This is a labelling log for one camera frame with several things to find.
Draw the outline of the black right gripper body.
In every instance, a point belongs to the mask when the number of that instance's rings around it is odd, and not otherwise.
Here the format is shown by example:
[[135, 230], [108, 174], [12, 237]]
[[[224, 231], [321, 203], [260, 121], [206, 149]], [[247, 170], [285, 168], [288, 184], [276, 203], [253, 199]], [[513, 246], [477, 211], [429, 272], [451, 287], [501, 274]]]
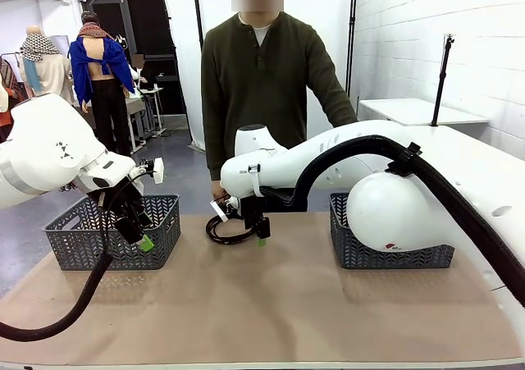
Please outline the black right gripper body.
[[240, 200], [240, 216], [245, 229], [253, 229], [263, 219], [265, 198], [246, 197]]

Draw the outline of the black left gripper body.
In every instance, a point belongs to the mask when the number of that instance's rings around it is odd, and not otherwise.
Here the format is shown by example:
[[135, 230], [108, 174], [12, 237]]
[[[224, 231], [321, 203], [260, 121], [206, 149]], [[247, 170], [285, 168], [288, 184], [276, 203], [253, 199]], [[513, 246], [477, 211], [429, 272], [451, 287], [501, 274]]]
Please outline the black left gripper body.
[[113, 187], [99, 191], [99, 214], [112, 212], [116, 217], [137, 222], [144, 211], [142, 194], [136, 187], [137, 180], [124, 178]]

